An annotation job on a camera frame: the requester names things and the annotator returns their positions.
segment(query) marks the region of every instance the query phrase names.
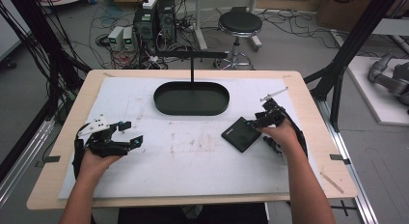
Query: black square object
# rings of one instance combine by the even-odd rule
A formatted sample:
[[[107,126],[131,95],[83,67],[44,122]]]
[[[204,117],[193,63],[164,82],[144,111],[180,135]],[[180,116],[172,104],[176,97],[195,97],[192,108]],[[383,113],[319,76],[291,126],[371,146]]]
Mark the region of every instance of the black square object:
[[[247,126],[245,122],[246,120],[240,117],[232,126],[222,133],[222,137],[242,153],[261,136],[260,132]]]

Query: human arm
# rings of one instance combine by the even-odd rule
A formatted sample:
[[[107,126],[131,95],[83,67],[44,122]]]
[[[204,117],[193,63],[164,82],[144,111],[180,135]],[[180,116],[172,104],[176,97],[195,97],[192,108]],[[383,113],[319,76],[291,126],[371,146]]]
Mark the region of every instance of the human arm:
[[[315,177],[291,123],[284,120],[278,127],[265,127],[260,131],[270,135],[286,153],[292,222],[335,223],[328,199]]]
[[[92,154],[90,150],[85,151],[78,178],[69,194],[60,224],[90,224],[95,187],[105,170],[120,158],[100,157]]]

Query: stool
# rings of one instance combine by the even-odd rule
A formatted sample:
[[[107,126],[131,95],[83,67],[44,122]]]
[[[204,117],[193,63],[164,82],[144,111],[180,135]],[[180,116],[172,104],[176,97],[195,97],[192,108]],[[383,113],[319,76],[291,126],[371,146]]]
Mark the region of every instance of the stool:
[[[237,66],[249,66],[249,70],[253,70],[251,60],[238,51],[240,45],[240,38],[251,38],[259,33],[261,30],[262,21],[255,14],[247,13],[245,11],[230,11],[222,14],[219,18],[219,28],[235,37],[232,51],[227,51],[230,57],[225,59],[216,59],[214,66],[220,70],[236,69]],[[246,62],[239,62],[239,57],[242,56]]]

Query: white board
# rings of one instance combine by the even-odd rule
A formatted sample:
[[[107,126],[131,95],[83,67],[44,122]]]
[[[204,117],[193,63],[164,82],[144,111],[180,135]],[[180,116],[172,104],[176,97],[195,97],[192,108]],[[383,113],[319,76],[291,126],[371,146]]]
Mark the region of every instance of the white board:
[[[103,114],[109,124],[132,122],[114,141],[144,135],[144,143],[109,167],[95,197],[172,197],[288,192],[286,163],[259,138],[243,154],[221,137],[240,116],[254,119],[260,98],[286,87],[281,79],[208,79],[225,86],[228,109],[217,116],[169,116],[156,110],[153,93],[169,79],[106,78],[88,122]],[[287,92],[275,100],[298,124]],[[59,198],[74,184],[72,166]]]
[[[369,69],[378,60],[355,57],[349,64],[349,72],[379,124],[409,126],[409,106],[400,103],[385,87],[368,80]],[[395,66],[406,62],[408,60],[392,59],[383,74],[392,77]]]

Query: human hand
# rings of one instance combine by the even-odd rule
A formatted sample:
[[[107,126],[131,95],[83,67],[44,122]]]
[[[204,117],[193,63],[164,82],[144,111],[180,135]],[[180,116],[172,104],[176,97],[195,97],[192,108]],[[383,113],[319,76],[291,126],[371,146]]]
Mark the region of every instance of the human hand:
[[[295,130],[288,119],[284,119],[277,127],[263,127],[259,128],[258,131],[268,134],[277,144],[285,149],[299,144]]]
[[[118,155],[100,157],[87,149],[84,152],[77,180],[97,183],[109,166],[120,158],[121,156]]]

